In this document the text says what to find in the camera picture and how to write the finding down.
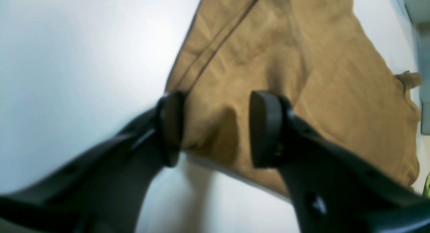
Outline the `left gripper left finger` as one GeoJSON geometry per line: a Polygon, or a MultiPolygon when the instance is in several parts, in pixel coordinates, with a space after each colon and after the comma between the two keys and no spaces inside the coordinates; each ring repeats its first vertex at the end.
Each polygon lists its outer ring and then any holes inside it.
{"type": "Polygon", "coordinates": [[[184,94],[163,95],[112,138],[1,196],[1,218],[50,233],[133,233],[152,180],[178,163],[183,117],[184,94]]]}

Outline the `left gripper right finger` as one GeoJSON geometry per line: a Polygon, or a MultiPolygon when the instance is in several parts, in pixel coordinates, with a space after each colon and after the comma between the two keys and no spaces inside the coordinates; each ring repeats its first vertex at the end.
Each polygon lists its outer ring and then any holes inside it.
{"type": "Polygon", "coordinates": [[[303,233],[428,233],[429,199],[336,145],[268,91],[249,100],[252,164],[280,173],[303,233]]]}

